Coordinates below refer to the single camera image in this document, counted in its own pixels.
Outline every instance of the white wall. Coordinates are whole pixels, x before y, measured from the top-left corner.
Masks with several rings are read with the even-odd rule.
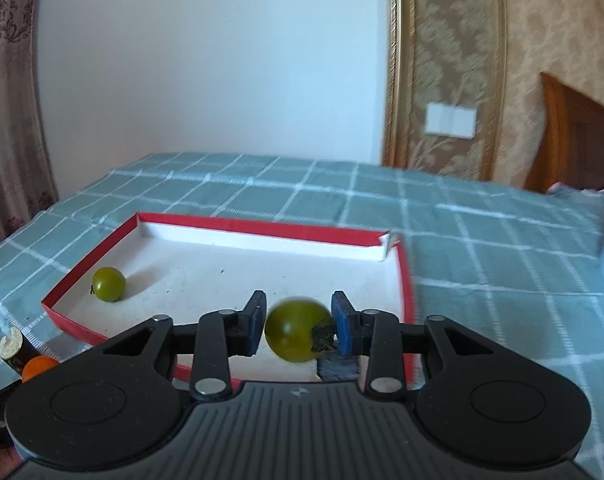
[[[149,152],[379,163],[387,0],[39,0],[62,196]]]

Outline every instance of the ribbed gray panel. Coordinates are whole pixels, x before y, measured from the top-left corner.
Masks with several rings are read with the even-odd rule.
[[[163,449],[95,473],[34,462],[11,480],[587,480],[565,463],[493,472],[424,438],[399,404],[368,400],[352,383],[247,383],[227,402],[198,406]]]

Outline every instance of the wooden headboard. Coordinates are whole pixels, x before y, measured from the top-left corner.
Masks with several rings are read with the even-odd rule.
[[[604,187],[604,106],[542,73],[546,131],[525,189],[546,192],[563,182],[577,189]]]

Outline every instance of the wallpaper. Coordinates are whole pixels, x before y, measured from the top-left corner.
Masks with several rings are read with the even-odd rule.
[[[490,167],[486,165],[493,160],[493,125],[502,101],[496,89],[504,70],[498,70],[500,2],[415,0],[415,9],[415,85],[408,166],[465,178],[480,178],[484,169],[488,177]],[[426,134],[429,102],[476,108],[476,137],[466,140]]]
[[[604,104],[604,0],[507,0],[508,58],[494,180],[522,186],[546,121],[540,72]]]

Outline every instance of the white logo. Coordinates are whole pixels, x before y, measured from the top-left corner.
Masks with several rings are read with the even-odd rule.
[[[296,389],[291,390],[291,393],[294,396],[300,398],[300,397],[306,395],[308,393],[308,390],[306,388],[302,388],[301,386],[298,386]]]

